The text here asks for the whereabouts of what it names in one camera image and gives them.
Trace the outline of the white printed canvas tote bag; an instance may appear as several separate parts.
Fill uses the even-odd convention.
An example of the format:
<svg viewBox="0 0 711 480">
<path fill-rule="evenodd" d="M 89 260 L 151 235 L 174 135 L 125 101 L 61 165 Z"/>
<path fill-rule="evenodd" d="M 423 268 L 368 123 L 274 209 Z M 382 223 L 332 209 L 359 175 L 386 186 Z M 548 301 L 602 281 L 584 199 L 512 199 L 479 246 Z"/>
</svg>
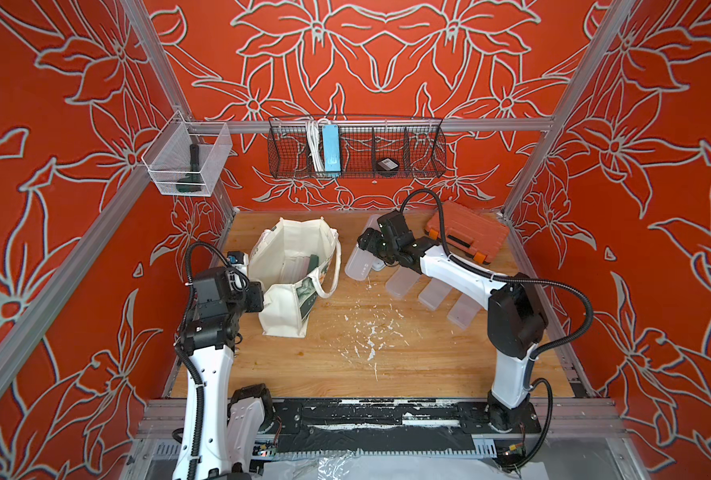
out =
<svg viewBox="0 0 711 480">
<path fill-rule="evenodd" d="M 320 265 L 308 272 L 309 257 Z M 342 268 L 339 232 L 323 218 L 284 218 L 263 232 L 254 246 L 248 276 L 262 284 L 264 309 L 259 313 L 267 336 L 304 338 L 311 313 L 320 299 L 336 292 Z"/>
</svg>

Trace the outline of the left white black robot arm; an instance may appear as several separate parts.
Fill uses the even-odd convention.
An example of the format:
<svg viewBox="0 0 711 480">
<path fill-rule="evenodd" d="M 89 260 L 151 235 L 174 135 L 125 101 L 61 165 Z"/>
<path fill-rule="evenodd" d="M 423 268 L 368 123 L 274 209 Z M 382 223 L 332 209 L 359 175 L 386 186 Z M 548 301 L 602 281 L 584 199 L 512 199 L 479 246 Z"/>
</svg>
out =
<svg viewBox="0 0 711 480">
<path fill-rule="evenodd" d="M 216 267 L 191 281 L 193 299 L 175 343 L 188 372 L 184 431 L 174 479 L 250 479 L 257 435 L 273 423 L 264 384 L 229 394 L 240 319 L 264 306 L 244 266 Z"/>
</svg>

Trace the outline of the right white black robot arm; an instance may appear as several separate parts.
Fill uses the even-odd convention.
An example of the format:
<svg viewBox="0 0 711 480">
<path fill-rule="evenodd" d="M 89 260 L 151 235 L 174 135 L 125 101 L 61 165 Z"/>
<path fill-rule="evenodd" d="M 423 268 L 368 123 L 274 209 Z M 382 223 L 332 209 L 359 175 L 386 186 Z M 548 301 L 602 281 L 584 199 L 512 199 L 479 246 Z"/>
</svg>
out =
<svg viewBox="0 0 711 480">
<path fill-rule="evenodd" d="M 415 196 L 429 196 L 437 204 L 439 234 L 417 237 L 407 226 L 405 208 Z M 547 391 L 547 413 L 539 438 L 533 447 L 523 441 L 523 453 L 510 460 L 499 460 L 497 466 L 507 473 L 520 474 L 531 463 L 547 440 L 555 393 L 549 380 L 533 378 L 533 368 L 539 356 L 567 345 L 589 331 L 595 311 L 591 299 L 581 290 L 563 282 L 533 278 L 525 274 L 509 276 L 475 265 L 449 249 L 445 235 L 445 211 L 437 193 L 421 188 L 411 192 L 399 209 L 377 218 L 375 227 L 368 227 L 357 238 L 357 248 L 383 261 L 385 265 L 407 268 L 417 274 L 439 280 L 467 295 L 487 310 L 487 338 L 497 350 L 495 379 L 487 392 L 489 426 L 499 433 L 509 433 L 525 424 L 531 414 L 531 394 L 537 386 Z M 537 286 L 563 289 L 577 297 L 585 318 L 573 332 L 543 343 L 549 320 L 537 294 Z"/>
</svg>

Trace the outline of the translucent frosted pencil case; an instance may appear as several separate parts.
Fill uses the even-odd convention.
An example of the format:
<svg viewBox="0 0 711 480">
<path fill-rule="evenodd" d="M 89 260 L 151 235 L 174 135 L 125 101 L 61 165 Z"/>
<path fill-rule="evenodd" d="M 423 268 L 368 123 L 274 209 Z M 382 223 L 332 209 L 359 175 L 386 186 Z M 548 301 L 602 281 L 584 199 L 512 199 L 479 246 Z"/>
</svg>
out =
<svg viewBox="0 0 711 480">
<path fill-rule="evenodd" d="M 385 290 L 389 296 L 401 300 L 407 296 L 411 288 L 419 281 L 421 273 L 417 273 L 409 268 L 400 267 L 392 276 L 385 282 Z"/>
</svg>

